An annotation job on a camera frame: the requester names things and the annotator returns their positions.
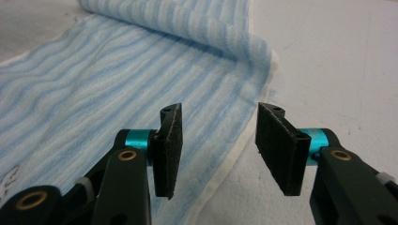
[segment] blue striped towel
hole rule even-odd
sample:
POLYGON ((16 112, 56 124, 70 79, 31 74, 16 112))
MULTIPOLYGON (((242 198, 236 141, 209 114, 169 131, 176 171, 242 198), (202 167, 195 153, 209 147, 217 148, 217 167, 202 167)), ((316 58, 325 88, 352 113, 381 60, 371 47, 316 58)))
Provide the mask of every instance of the blue striped towel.
POLYGON ((0 66, 0 204, 36 185, 67 192, 120 129, 158 128, 159 110, 181 102, 175 197, 151 200, 155 224, 181 224, 268 80, 271 51, 248 32, 250 2, 80 4, 95 14, 0 66))

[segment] striped towel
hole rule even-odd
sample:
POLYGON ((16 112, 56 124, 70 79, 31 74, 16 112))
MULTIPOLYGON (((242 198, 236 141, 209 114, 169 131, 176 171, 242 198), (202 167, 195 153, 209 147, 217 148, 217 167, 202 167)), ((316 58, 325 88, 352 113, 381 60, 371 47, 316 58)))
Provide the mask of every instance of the striped towel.
POLYGON ((181 102, 175 197, 151 200, 155 224, 181 224, 236 146, 268 80, 272 55, 248 32, 250 2, 80 4, 95 14, 0 66, 0 204, 37 185, 67 192, 120 129, 158 128, 159 110, 181 102))

